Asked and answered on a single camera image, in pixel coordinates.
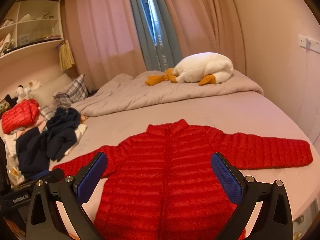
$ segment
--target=mattress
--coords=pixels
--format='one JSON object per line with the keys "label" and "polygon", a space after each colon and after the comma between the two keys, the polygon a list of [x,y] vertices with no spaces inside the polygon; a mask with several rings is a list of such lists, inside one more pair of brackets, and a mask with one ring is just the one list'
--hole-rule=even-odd
{"label": "mattress", "polygon": [[[315,148],[302,130],[283,111],[253,91],[189,99],[90,117],[86,122],[88,129],[79,145],[60,163],[70,161],[102,145],[118,145],[129,136],[145,132],[149,124],[158,125],[176,122],[180,119],[185,119],[189,124],[216,127],[225,133],[243,132],[308,141],[314,160],[306,167],[241,170],[241,172],[244,176],[251,175],[260,182],[273,183],[276,179],[282,180],[288,193],[294,220],[319,195],[320,157]],[[50,168],[56,164],[56,162],[51,162]],[[94,220],[98,210],[105,181],[106,179],[100,180],[89,202],[83,204],[83,208],[91,220]],[[67,230],[75,234],[62,203],[58,203],[58,208]],[[247,235],[253,228],[260,208],[261,203],[257,203],[246,226]]]}

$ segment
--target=wall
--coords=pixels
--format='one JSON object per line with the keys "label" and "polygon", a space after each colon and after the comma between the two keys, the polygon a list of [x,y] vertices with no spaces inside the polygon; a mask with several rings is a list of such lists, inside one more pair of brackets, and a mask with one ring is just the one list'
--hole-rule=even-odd
{"label": "wall", "polygon": [[[318,22],[303,0],[235,3],[248,77],[315,142],[320,133],[320,54],[300,48],[298,35],[320,41]],[[315,145],[320,152],[320,140]]]}
{"label": "wall", "polygon": [[31,80],[46,83],[62,75],[58,49],[41,51],[23,60],[0,69],[0,98],[7,94],[13,97],[18,85],[27,85]]}

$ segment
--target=silver bolt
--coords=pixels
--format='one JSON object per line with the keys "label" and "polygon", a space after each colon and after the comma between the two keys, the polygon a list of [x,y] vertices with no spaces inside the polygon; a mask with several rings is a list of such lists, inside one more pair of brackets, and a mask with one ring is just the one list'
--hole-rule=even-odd
{"label": "silver bolt", "polygon": [[71,182],[73,181],[73,177],[72,176],[66,176],[66,178],[64,179],[65,182]]}
{"label": "silver bolt", "polygon": [[245,177],[245,179],[247,180],[247,182],[254,182],[254,178],[252,176],[247,176]]}
{"label": "silver bolt", "polygon": [[277,179],[277,180],[276,180],[276,184],[277,184],[278,186],[282,186],[282,185],[283,185],[283,182],[282,182],[281,180]]}
{"label": "silver bolt", "polygon": [[41,186],[42,184],[43,184],[42,180],[38,180],[37,183],[36,183],[37,186]]}

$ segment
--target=folded red jacket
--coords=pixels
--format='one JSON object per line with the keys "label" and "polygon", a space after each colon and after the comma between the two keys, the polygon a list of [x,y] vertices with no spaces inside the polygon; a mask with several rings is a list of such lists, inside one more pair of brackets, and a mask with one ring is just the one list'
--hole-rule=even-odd
{"label": "folded red jacket", "polygon": [[2,115],[2,130],[9,134],[19,127],[28,127],[33,125],[40,113],[39,104],[36,100],[23,100],[12,109]]}
{"label": "folded red jacket", "polygon": [[239,169],[298,167],[313,160],[303,140],[225,134],[180,120],[150,125],[118,146],[55,168],[75,175],[99,151],[108,156],[108,181],[94,224],[106,240],[214,239],[236,208],[211,169],[215,152]]}

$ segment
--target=power outlet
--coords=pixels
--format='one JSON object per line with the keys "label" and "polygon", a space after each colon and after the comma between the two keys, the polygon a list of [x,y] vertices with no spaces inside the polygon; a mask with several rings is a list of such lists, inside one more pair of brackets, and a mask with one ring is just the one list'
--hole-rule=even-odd
{"label": "power outlet", "polygon": [[313,50],[320,54],[320,41],[299,35],[299,46],[305,49]]}

